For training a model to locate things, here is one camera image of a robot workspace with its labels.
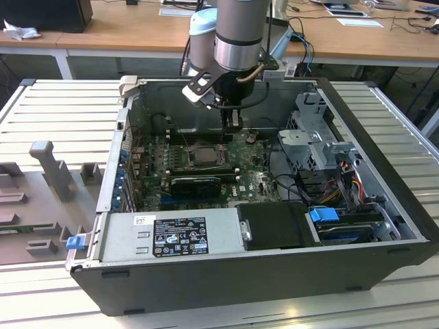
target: paper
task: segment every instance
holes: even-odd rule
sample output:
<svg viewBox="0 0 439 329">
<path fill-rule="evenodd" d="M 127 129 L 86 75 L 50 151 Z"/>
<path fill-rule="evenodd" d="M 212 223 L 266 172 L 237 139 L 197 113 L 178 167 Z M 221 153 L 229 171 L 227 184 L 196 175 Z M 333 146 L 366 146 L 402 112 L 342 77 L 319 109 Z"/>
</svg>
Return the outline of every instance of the paper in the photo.
<svg viewBox="0 0 439 329">
<path fill-rule="evenodd" d="M 21 41 L 21 39 L 38 38 L 41 34 L 33 27 L 17 27 L 3 20 L 5 28 L 3 32 L 12 39 Z"/>
<path fill-rule="evenodd" d="M 337 21 L 346 26 L 384 27 L 377 21 L 370 19 L 337 19 Z"/>
</svg>

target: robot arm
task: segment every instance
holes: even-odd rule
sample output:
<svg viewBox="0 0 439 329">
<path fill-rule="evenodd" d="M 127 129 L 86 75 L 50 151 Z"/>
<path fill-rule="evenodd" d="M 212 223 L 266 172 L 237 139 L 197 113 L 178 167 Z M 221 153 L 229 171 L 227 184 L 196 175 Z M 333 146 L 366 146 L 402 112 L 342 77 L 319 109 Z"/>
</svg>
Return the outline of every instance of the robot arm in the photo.
<svg viewBox="0 0 439 329">
<path fill-rule="evenodd" d="M 213 57 L 183 89 L 183 94 L 193 103 L 221 111 L 222 125 L 227 131 L 242 128 L 240 111 L 263 101 L 269 91 L 268 83 L 263 98 L 243 105 L 242 100 L 253 92 L 254 80 L 266 69 L 278 69 L 270 57 L 270 37 L 263 45 L 263 30 L 270 0 L 221 0 L 218 1 L 217 27 Z"/>
</svg>

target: metal workbench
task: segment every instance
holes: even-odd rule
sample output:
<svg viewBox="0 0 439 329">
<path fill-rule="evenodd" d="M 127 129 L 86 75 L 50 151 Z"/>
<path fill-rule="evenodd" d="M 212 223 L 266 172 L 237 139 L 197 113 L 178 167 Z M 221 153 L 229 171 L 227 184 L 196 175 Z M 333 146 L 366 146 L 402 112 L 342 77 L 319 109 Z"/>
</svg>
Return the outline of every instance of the metal workbench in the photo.
<svg viewBox="0 0 439 329">
<path fill-rule="evenodd" d="M 93 161 L 104 168 L 110 144 L 107 138 L 114 128 L 109 114 L 115 117 L 122 107 L 117 87 L 117 81 L 78 80 L 37 81 L 32 87 L 19 87 L 0 112 L 0 156 L 7 154 L 12 160 L 5 151 L 12 134 L 24 138 L 14 142 L 29 143 L 26 138 L 38 133 L 41 138 L 57 137 L 55 146 L 77 141 L 78 147 L 89 147 L 81 156 L 66 160 L 69 168 L 76 168 L 88 157 L 95 157 Z M 361 83 L 336 83 L 334 87 L 439 223 L 438 150 L 379 90 Z M 98 122 L 89 125 L 89 121 Z M 78 132 L 53 133 L 63 125 L 88 130 L 87 136 L 95 136 L 94 141 L 103 144 L 80 142 L 84 138 Z M 27 156 L 15 159 L 29 170 L 38 166 Z M 117 318 L 100 313 L 71 279 L 63 261 L 9 265 L 0 267 L 0 305 L 0 326 L 4 328 L 438 328 L 439 258 L 402 268 L 370 291 Z"/>
</svg>

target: wooden desk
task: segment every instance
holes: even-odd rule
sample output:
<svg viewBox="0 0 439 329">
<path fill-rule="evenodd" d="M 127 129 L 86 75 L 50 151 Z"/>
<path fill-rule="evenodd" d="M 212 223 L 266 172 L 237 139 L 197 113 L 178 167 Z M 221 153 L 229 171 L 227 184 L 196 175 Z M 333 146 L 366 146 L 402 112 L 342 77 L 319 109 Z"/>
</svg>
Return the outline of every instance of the wooden desk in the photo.
<svg viewBox="0 0 439 329">
<path fill-rule="evenodd" d="M 92 1 L 93 19 L 82 34 L 64 33 L 65 49 L 112 49 L 183 52 L 189 17 L 159 16 L 159 3 L 126 5 L 124 1 Z"/>
<path fill-rule="evenodd" d="M 40 38 L 23 39 L 18 41 L 0 33 L 0 46 L 4 47 L 29 47 L 29 48 L 56 48 L 56 42 L 61 37 L 62 32 L 44 31 Z"/>
<path fill-rule="evenodd" d="M 304 17 L 307 40 L 315 49 L 314 63 L 412 67 L 439 64 L 439 36 L 427 32 L 410 34 L 401 28 L 390 31 L 392 19 L 376 18 L 384 28 L 343 26 L 325 10 L 320 10 L 321 5 L 296 2 L 292 5 L 301 12 L 288 14 Z M 375 11 L 372 17 L 424 17 L 414 13 L 421 4 L 413 1 L 411 12 Z M 67 60 L 69 56 L 181 58 L 188 37 L 189 17 L 159 16 L 159 3 L 126 6 L 125 1 L 93 0 L 92 6 L 93 20 L 83 34 L 43 32 L 42 38 L 22 42 L 0 34 L 0 53 L 52 55 L 65 79 L 74 78 Z M 321 16 L 330 18 L 307 18 Z M 397 22 L 411 28 L 407 21 Z M 431 25 L 431 21 L 415 22 Z M 297 20 L 292 20 L 292 24 L 300 31 Z M 291 43 L 285 56 L 295 65 L 303 54 L 301 44 Z"/>
<path fill-rule="evenodd" d="M 366 64 L 377 61 L 378 65 L 394 65 L 397 63 L 413 62 L 416 66 L 437 66 L 439 64 L 439 37 L 429 32 L 411 34 L 401 28 L 390 30 L 392 25 L 391 17 L 425 17 L 417 14 L 422 3 L 411 1 L 410 12 L 397 12 L 391 10 L 375 10 L 372 18 L 376 18 L 384 28 L 379 27 L 355 27 L 343 26 L 337 19 L 333 18 L 325 10 L 318 10 L 322 6 L 318 4 L 299 5 L 301 12 L 288 12 L 289 16 L 300 17 L 322 17 L 327 19 L 306 19 L 302 22 L 307 40 L 314 46 L 315 62 L 331 62 L 340 64 Z M 365 6 L 357 6 L 359 10 L 365 11 Z M 291 20 L 294 29 L 300 32 L 300 24 L 297 20 Z M 395 23 L 402 25 L 412 31 L 407 21 L 396 20 Z M 432 26 L 432 21 L 412 21 L 413 24 Z M 290 44 L 286 56 L 303 56 L 304 48 L 301 44 Z"/>
</svg>

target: white desk leg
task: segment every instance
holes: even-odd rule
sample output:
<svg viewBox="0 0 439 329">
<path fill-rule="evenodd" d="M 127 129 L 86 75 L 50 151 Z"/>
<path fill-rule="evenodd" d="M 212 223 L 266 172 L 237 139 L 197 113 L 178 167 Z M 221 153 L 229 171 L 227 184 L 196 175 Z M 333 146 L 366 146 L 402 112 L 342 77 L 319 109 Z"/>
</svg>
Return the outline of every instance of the white desk leg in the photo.
<svg viewBox="0 0 439 329">
<path fill-rule="evenodd" d="M 70 69 L 68 61 L 69 55 L 67 54 L 66 49 L 54 49 L 52 51 L 52 56 L 56 59 L 61 76 L 64 80 L 76 79 L 75 73 Z"/>
<path fill-rule="evenodd" d="M 428 120 L 427 124 L 420 131 L 423 133 L 425 137 L 430 137 L 434 131 L 439 127 L 439 109 L 433 114 L 430 120 Z"/>
</svg>

